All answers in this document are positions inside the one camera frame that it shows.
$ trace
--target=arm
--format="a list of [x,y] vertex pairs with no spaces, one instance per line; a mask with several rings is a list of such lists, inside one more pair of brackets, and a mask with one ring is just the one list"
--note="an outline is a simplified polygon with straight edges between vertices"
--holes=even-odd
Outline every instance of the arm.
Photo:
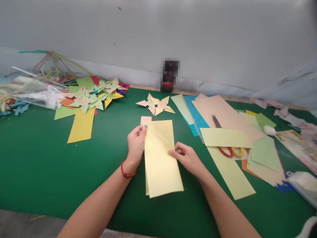
[[[140,164],[144,150],[147,126],[138,126],[128,135],[129,153],[123,171],[132,175]],[[130,178],[123,177],[121,168],[97,188],[76,209],[58,235],[58,238],[97,238],[107,227]]]
[[175,151],[168,152],[200,181],[222,238],[261,237],[209,173],[193,148],[177,142]]

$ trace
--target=green table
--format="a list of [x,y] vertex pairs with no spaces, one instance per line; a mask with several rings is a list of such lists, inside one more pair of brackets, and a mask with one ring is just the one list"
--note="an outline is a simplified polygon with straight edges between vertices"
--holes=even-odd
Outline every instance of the green table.
[[[32,105],[21,116],[0,119],[0,208],[68,219],[126,158],[127,134],[139,125],[141,116],[151,116],[136,102],[148,93],[162,99],[169,93],[130,88],[124,98],[114,100],[105,111],[98,110],[90,140],[67,144],[74,116],[54,121],[55,112]],[[233,108],[262,112],[281,128],[287,123],[273,116],[274,108],[228,102]],[[175,142],[190,145],[232,198],[207,148],[194,137],[173,101],[176,114],[163,112],[153,120],[173,120]],[[307,122],[317,119],[307,111],[290,110]],[[310,170],[275,140],[286,171]],[[158,237],[219,237],[203,190],[180,163],[185,191],[150,199],[145,196],[142,160],[108,225],[109,229]],[[243,171],[255,195],[234,201],[262,237],[294,237],[315,210],[296,192],[280,192]]]

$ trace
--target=yellow scissor handle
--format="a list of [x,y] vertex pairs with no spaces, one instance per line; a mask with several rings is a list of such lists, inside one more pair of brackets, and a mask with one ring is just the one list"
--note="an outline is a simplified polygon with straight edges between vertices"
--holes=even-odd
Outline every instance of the yellow scissor handle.
[[240,154],[237,154],[237,153],[235,152],[234,148],[232,148],[232,150],[233,150],[233,153],[234,153],[235,156],[241,157],[241,156],[243,155],[243,150],[242,150],[242,148],[240,148]]

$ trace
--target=right hand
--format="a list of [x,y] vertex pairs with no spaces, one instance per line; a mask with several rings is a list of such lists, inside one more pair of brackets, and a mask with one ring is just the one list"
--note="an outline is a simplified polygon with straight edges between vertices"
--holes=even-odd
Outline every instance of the right hand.
[[193,148],[181,142],[175,144],[175,150],[168,150],[168,153],[176,158],[184,167],[198,179],[208,170],[198,158]]

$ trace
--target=beaded bracelet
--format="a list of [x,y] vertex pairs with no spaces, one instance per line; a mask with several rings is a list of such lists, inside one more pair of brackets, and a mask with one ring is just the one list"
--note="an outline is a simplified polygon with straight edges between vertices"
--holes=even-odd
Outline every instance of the beaded bracelet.
[[132,178],[132,177],[136,174],[136,170],[135,170],[134,174],[132,174],[132,175],[129,175],[129,174],[126,174],[125,172],[123,172],[123,163],[124,163],[125,161],[126,161],[126,160],[122,161],[122,163],[121,163],[121,172],[122,172],[122,174],[123,174],[123,177],[125,177],[125,178],[127,178],[127,179],[130,179],[130,178]]

